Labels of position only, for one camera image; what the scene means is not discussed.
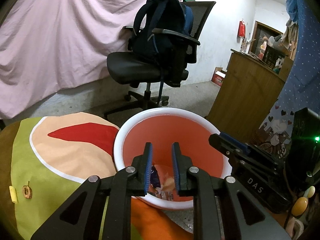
red bag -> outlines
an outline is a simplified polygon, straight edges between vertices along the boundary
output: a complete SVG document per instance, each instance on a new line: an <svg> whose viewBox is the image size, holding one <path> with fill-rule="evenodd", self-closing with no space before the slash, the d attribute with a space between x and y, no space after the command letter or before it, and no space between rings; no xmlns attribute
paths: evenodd
<svg viewBox="0 0 320 240"><path fill-rule="evenodd" d="M239 23L238 36L242 38L245 37L245 25L243 20Z"/></svg>

chair seat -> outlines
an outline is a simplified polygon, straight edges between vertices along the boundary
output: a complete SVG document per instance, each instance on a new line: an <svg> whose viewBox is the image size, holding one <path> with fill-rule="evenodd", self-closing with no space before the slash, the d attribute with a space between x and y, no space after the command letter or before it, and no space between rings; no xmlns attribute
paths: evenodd
<svg viewBox="0 0 320 240"><path fill-rule="evenodd" d="M141 60L132 52L113 52L107 57L107 67L110 76L119 84L132 82L155 83L160 82L160 69ZM189 72L184 70L182 80L186 80Z"/></svg>

black plastic crate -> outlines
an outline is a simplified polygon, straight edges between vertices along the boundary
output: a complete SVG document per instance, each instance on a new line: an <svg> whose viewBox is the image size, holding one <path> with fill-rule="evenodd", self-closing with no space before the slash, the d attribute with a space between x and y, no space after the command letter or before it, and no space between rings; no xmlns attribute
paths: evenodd
<svg viewBox="0 0 320 240"><path fill-rule="evenodd" d="M285 54L267 45L262 61L271 69L276 67L278 58L284 58Z"/></svg>

pink sheet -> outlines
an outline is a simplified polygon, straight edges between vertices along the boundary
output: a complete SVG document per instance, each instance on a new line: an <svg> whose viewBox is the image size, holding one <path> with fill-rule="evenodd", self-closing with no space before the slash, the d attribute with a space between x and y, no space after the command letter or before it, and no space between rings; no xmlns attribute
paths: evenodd
<svg viewBox="0 0 320 240"><path fill-rule="evenodd" d="M108 76L146 0L18 0L0 28L0 119Z"/></svg>

white trim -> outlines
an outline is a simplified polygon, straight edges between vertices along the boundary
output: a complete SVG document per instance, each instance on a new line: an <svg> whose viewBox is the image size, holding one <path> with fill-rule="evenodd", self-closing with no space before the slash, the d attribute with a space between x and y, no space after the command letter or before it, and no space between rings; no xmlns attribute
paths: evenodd
<svg viewBox="0 0 320 240"><path fill-rule="evenodd" d="M126 121L124 125L120 128L116 136L116 140L113 148L113 156L114 156L117 171L125 168L124 160L122 156L122 150L123 150L124 140L128 135L128 133L130 132L130 130L135 125L142 122L143 120L153 116L159 116L159 115L181 116L181 117L190 119L194 122L197 122L212 134L213 133L220 134L219 130L209 121L207 121L206 119L202 118L197 114L194 114L186 110L171 108L171 107L162 107L162 108L154 108L154 109L142 111L134 115L133 117L131 117L128 121ZM232 167L228 163L228 158L223 155L223 170L222 170L221 178L225 178L226 176L229 176L231 174L231 170L232 170ZM162 209L179 210L179 209L189 209L193 207L193 200L175 202L175 201L163 200L155 196L152 196L150 194L147 194L145 197L138 197L138 198L140 198L144 202L147 202L151 206L162 208Z"/></svg>
<svg viewBox="0 0 320 240"><path fill-rule="evenodd" d="M30 143L30 146L33 150L33 152L35 153L35 155L37 156L37 158L39 159L39 161L41 161L41 163L46 166L50 171L54 172L55 174L59 175L60 177L63 177L65 179L69 179L69 180L72 180L72 181L75 181L75 182L78 182L78 183L83 183L85 181L85 179L81 179L81 178L78 178L78 177L75 177L75 176L71 176L71 175L68 175L68 174L65 174L61 171L58 171L56 168L52 167L51 165L49 165L48 163L45 162L45 160L40 156L40 154L37 152L35 146L33 145L33 142L32 142L32 135L34 133L34 131L36 130L36 128L44 121L44 119L46 119L47 117L43 117L35 126L34 128L32 129L31 133L30 133L30 136L29 136L29 143Z"/></svg>

